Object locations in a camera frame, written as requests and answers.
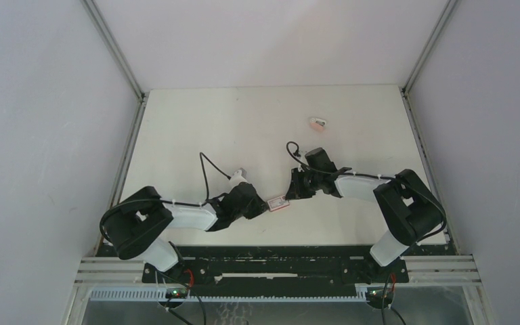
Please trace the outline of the red white staple box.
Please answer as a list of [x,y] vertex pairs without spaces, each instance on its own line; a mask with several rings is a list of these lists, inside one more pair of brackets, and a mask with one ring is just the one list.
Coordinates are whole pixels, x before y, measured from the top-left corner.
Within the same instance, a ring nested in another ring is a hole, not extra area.
[[290,205],[289,201],[285,196],[278,196],[267,201],[269,211],[274,212]]

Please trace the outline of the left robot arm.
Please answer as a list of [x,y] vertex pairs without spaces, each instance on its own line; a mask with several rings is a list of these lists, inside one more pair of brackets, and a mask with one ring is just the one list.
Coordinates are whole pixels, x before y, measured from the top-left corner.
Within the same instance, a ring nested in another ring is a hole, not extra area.
[[166,281],[176,282],[183,277],[185,265],[177,247],[160,237],[165,230],[217,232],[241,218],[254,219],[268,209],[268,203],[245,181],[203,204],[165,200],[155,187],[145,186],[107,210],[99,229],[119,259],[140,259]]

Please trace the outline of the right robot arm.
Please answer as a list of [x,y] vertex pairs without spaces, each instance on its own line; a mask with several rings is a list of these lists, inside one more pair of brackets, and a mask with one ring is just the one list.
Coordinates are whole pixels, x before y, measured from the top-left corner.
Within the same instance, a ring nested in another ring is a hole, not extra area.
[[308,199],[322,192],[378,204],[387,231],[366,256],[364,272],[371,281],[383,281],[396,259],[447,227],[442,204],[411,169],[394,175],[372,175],[349,167],[337,168],[321,147],[305,154],[299,149],[288,149],[287,153],[298,167],[291,171],[286,200]]

